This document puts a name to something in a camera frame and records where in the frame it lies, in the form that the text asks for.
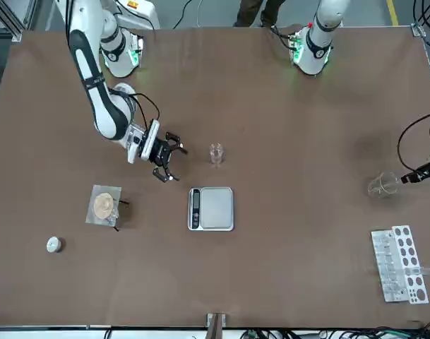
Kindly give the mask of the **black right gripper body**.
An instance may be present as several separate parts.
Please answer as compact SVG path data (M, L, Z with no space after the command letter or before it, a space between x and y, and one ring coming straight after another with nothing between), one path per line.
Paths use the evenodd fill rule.
M169 165L170 155L170 144L168 141L156 138L148 161L158 167L167 167Z

